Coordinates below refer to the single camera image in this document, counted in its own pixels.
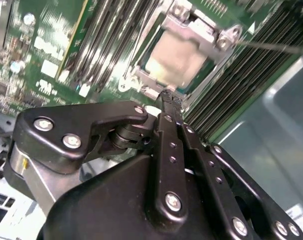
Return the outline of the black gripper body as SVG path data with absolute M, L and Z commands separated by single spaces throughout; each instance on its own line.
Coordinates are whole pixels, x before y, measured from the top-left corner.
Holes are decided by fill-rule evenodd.
M 169 179 L 168 189 L 184 187 L 182 209 L 188 212 L 174 230 L 161 223 L 154 207 L 156 184 Z M 130 159 L 64 193 L 51 208 L 40 240 L 226 240 L 217 218 L 207 215 L 195 177 L 183 164 L 169 164 L 159 173 L 146 155 Z

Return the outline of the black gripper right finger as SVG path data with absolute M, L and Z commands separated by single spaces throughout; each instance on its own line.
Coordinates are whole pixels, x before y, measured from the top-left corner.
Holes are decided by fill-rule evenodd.
M 295 221 L 220 145 L 202 145 L 184 123 L 181 109 L 181 100 L 173 97 L 174 116 L 215 238 L 303 240 Z

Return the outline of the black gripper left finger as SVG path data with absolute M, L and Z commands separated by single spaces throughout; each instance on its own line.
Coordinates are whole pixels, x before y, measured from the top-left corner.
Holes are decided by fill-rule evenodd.
M 153 116 L 134 101 L 30 108 L 15 122 L 8 166 L 47 216 L 69 190 L 132 157 L 151 157 L 163 174 L 183 164 L 173 98 L 163 91 L 161 111 Z M 182 208 L 186 189 L 169 191 L 170 180 L 156 184 L 153 206 L 162 224 L 179 229 L 187 220 Z

